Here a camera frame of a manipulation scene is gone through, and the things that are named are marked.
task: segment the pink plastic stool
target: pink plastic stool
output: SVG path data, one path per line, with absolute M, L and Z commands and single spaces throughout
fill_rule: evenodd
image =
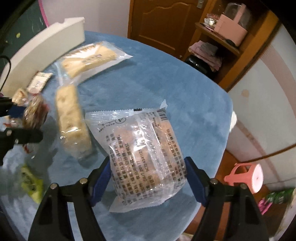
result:
M 249 170 L 246 173 L 235 174 L 235 171 L 240 166 L 249 166 Z M 231 173 L 224 177 L 224 181 L 230 186 L 234 186 L 235 183 L 245 183 L 249 187 L 251 193 L 257 193 L 263 185 L 263 171 L 260 164 L 251 163 L 236 163 Z

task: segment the door panel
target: door panel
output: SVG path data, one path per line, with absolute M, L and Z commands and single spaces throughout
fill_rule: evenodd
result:
M 194 23 L 203 11 L 197 3 L 198 0 L 135 0 L 131 38 L 179 58 L 186 52 Z

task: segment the round table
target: round table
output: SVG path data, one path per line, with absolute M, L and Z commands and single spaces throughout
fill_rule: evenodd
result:
M 113 35 L 85 32 L 89 44 L 114 43 L 132 55 L 78 86 L 80 104 L 85 112 L 133 108 L 158 108 L 166 99 L 167 115 L 183 156 L 213 177 L 225 150 L 232 113 L 228 94 L 206 76 L 184 62 L 145 44 Z M 44 72 L 54 73 L 43 95 L 51 111 L 43 126 L 44 139 L 34 158 L 16 146 L 0 167 L 1 206 L 20 240 L 27 240 L 38 205 L 20 187 L 20 168 L 26 163 L 32 172 L 60 186 L 75 183 L 98 168 L 106 153 L 96 147 L 89 158 L 77 161 L 68 155 L 59 140 L 54 97 L 58 88 L 52 64 Z M 196 202 L 188 185 L 160 206 L 127 213 L 110 213 L 116 194 L 110 182 L 102 201 L 93 211 L 107 240 L 175 241 L 196 215 Z M 74 207 L 68 204 L 72 230 L 81 241 Z

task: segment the black cable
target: black cable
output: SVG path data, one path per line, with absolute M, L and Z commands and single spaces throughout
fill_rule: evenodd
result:
M 10 73 L 10 70 L 11 70 L 11 61 L 10 61 L 10 59 L 9 59 L 7 56 L 5 56 L 5 55 L 1 55 L 0 58 L 4 58 L 4 59 L 6 59 L 6 60 L 8 61 L 8 63 L 9 63 L 9 70 L 8 70 L 8 73 L 7 73 L 6 78 L 5 78 L 3 84 L 2 84 L 2 86 L 1 86 L 1 88 L 0 88 L 0 93 L 1 93 L 1 90 L 2 90 L 2 88 L 3 88 L 3 86 L 4 86 L 5 82 L 6 82 L 6 80 L 7 80 L 7 78 L 8 78 L 8 75 L 9 75 L 9 73 Z

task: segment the yellow snack packet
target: yellow snack packet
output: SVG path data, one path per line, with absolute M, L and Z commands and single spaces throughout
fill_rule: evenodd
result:
M 43 180 L 36 178 L 27 165 L 21 168 L 22 188 L 33 199 L 34 202 L 40 204 L 43 193 Z

